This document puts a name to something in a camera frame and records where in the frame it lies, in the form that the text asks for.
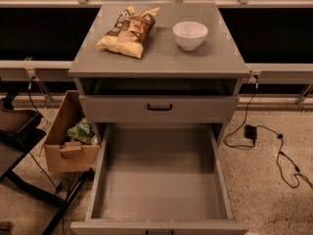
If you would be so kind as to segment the grey drawer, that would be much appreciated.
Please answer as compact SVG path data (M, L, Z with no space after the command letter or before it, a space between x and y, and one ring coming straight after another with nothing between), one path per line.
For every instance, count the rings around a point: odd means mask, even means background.
M85 116L94 122L227 122L235 96L112 96L79 97Z
M245 235L208 124L107 126L77 235Z

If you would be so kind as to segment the grey drawer cabinet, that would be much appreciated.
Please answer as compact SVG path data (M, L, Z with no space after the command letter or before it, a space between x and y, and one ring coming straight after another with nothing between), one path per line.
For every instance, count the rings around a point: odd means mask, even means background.
M137 11L159 7L141 59L96 48L128 5L126 1L106 2L94 20L69 70L80 96L238 98L248 71L215 4L136 2ZM183 50L174 40L172 28L184 21L199 22L208 29L203 44L193 51ZM211 124L220 139L227 122L204 123Z

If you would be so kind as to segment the grey top drawer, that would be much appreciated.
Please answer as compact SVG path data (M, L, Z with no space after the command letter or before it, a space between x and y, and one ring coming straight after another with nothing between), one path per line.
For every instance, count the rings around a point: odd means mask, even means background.
M235 96L112 96L79 97L85 116L94 122L227 122Z

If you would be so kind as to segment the green snack bag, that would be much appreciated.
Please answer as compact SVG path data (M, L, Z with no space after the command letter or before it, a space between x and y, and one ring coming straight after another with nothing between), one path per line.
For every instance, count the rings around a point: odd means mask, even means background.
M93 127L85 117L74 127L67 130L67 136L85 145L98 144L98 139L93 131Z

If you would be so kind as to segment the yellow brown chip bag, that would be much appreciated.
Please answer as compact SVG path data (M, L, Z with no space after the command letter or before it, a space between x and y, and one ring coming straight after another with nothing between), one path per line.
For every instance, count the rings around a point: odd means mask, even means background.
M96 48L141 59L158 11L156 7L136 13L133 6L127 7L119 14L114 27L97 42Z

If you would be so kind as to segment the white bowl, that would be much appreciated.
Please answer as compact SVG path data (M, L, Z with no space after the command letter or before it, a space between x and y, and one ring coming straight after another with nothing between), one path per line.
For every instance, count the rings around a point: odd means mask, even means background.
M173 28L175 42L184 50L192 51L198 48L205 40L208 29L202 23L180 22Z

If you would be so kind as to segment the black power adapter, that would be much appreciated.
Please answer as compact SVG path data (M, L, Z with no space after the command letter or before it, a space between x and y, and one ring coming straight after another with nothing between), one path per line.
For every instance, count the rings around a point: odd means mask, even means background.
M245 126L245 138L255 140L257 138L257 128L247 124Z

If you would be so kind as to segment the cardboard box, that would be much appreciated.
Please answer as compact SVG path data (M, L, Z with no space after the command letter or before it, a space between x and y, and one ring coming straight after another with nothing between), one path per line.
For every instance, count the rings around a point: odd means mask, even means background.
M44 151L51 172L88 171L95 161L98 145L73 145L67 131L83 118L77 91L67 91L46 137Z

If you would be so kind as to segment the black cart with tray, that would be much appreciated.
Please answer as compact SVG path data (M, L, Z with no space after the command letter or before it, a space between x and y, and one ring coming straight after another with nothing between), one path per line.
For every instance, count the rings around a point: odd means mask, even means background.
M23 181L14 173L14 168L46 135L44 130L37 128L42 119L42 115L37 110L14 109L12 102L18 94L18 91L8 92L0 100L0 180L8 178L19 190L30 197L58 209L42 233L42 235L52 235L82 185L91 178L93 172L91 169L84 171L74 186L68 186L67 196L64 199Z

